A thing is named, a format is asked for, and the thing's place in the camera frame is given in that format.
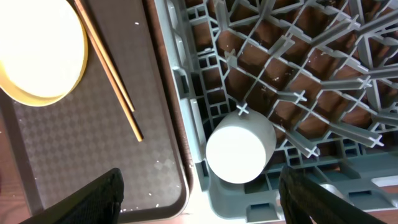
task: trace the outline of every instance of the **brown surface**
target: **brown surface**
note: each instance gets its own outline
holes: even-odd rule
[[[167,93],[170,93],[170,96],[175,96],[174,84],[171,79],[171,72],[167,60],[167,54],[165,52],[164,41],[162,40],[162,34],[160,31],[160,25],[154,6],[154,1],[147,0],[144,1],[144,4],[146,4],[147,8],[147,17],[150,24],[149,27],[152,32],[151,34],[154,48],[157,53],[160,73],[165,84],[165,91]],[[183,128],[181,114],[179,110],[176,109],[178,108],[178,100],[176,99],[176,97],[169,97],[168,101],[169,105],[172,105],[172,108],[174,108],[174,110],[170,112],[172,114],[173,120],[175,121],[174,125],[176,127],[176,134],[179,136],[184,136],[185,131]],[[21,188],[19,174],[17,172],[14,159],[12,158],[11,149],[9,147],[7,137],[4,132],[4,124],[2,122],[2,119],[0,120],[0,131],[2,132],[0,133],[0,224],[18,223],[28,218],[29,212]],[[184,150],[182,151],[182,156],[183,158],[185,158],[185,167],[189,167],[189,164],[192,163],[192,160],[190,159],[190,153],[188,151],[186,138],[183,139],[182,142],[180,142],[180,146],[183,146],[184,148]],[[190,177],[192,180],[192,170],[186,169],[186,171],[188,174],[191,174],[188,177]],[[385,189],[388,192],[398,193],[397,186],[386,187]],[[201,203],[198,202],[201,200],[201,198],[203,198],[203,196],[200,194],[200,191],[195,191],[191,196],[188,208],[181,216],[173,220],[155,223],[202,223],[203,221],[211,221],[208,217],[195,215],[197,214],[197,211],[201,209]],[[374,215],[375,217],[381,219],[386,223],[398,223],[398,211],[396,210],[371,212],[371,215]]]
[[[231,22],[239,21],[241,19],[249,18],[255,15],[257,15],[256,12],[244,7],[242,4],[238,4],[235,11],[231,15]]]
[[[207,22],[202,22],[201,24],[193,26],[192,32],[193,35],[200,37],[195,38],[195,45],[198,52],[201,52],[206,48],[213,46],[213,44],[211,43],[211,34],[210,30],[208,29]]]
[[[250,72],[250,74],[259,76],[262,68],[266,64],[270,55],[263,52],[262,50],[254,47],[253,45],[247,45],[243,49],[242,54],[238,58],[238,66]]]
[[[293,36],[292,40],[295,42],[294,45],[282,57],[298,65],[305,58],[304,56],[311,46],[296,36]]]

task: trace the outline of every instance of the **chopsticks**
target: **chopsticks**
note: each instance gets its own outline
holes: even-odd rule
[[[134,107],[127,95],[126,90],[123,87],[123,84],[119,78],[119,75],[113,66],[112,60],[110,59],[106,49],[94,27],[94,25],[90,21],[90,17],[88,16],[85,8],[83,7],[80,0],[75,0],[75,6],[78,9],[79,16],[86,27],[86,31],[88,37],[90,38],[91,43],[95,49],[95,52],[101,61],[102,66],[104,67],[105,73],[108,76],[109,82],[112,85],[112,88],[122,106],[124,114],[126,114],[127,120],[129,121],[134,134],[139,142],[142,141],[143,137],[138,130],[137,124],[132,117],[132,112],[134,111]]]

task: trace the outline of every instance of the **dish rack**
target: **dish rack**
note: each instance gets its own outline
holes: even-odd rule
[[[365,210],[397,209],[398,1],[156,0],[188,143],[213,211],[284,220],[283,165]],[[206,140],[231,111],[273,122],[277,149],[246,184],[219,179]]]

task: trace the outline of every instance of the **white cup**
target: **white cup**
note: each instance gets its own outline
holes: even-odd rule
[[[227,115],[211,134],[206,158],[221,179],[243,184],[255,179],[275,151],[276,135],[272,123],[257,111]]]

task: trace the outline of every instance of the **gray tray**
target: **gray tray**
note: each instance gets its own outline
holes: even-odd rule
[[[144,141],[137,142],[91,44],[83,79],[58,103],[34,108],[0,92],[30,211],[35,215],[118,167],[125,185],[120,222],[170,218],[185,207],[188,187],[142,2],[87,5]]]

